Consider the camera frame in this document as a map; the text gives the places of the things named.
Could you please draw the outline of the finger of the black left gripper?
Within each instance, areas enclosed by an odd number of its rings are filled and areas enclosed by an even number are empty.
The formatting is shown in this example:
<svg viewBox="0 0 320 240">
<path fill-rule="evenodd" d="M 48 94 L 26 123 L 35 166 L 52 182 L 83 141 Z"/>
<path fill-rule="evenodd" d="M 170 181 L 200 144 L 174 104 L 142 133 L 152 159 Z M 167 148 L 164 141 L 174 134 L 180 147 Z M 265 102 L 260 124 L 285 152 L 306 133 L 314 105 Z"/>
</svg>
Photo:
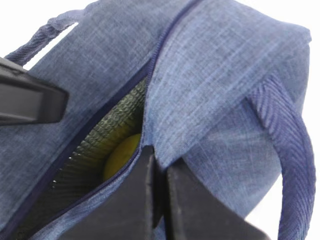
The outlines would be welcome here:
<svg viewBox="0 0 320 240">
<path fill-rule="evenodd" d="M 69 93 L 0 59 L 0 125 L 51 124 L 65 114 Z"/>
</svg>

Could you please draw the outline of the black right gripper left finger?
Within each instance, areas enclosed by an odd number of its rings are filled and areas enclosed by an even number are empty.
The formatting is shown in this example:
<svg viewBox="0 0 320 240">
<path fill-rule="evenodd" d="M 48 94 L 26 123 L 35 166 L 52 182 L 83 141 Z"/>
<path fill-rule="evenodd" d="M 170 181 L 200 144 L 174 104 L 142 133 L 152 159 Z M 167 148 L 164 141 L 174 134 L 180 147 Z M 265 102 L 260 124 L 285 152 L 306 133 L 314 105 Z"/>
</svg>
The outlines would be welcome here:
<svg viewBox="0 0 320 240">
<path fill-rule="evenodd" d="M 121 186 L 60 239 L 151 240 L 162 213 L 161 184 L 154 148 L 145 146 Z"/>
</svg>

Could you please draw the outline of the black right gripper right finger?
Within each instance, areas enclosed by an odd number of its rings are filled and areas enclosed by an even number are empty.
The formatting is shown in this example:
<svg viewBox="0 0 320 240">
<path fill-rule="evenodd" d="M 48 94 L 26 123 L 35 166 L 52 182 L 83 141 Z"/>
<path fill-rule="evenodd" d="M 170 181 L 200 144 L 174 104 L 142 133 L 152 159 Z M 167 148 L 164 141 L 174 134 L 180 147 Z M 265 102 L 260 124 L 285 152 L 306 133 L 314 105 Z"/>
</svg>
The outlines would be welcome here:
<svg viewBox="0 0 320 240">
<path fill-rule="evenodd" d="M 186 166 L 167 169 L 169 240 L 268 240 L 269 236 L 215 198 Z"/>
</svg>

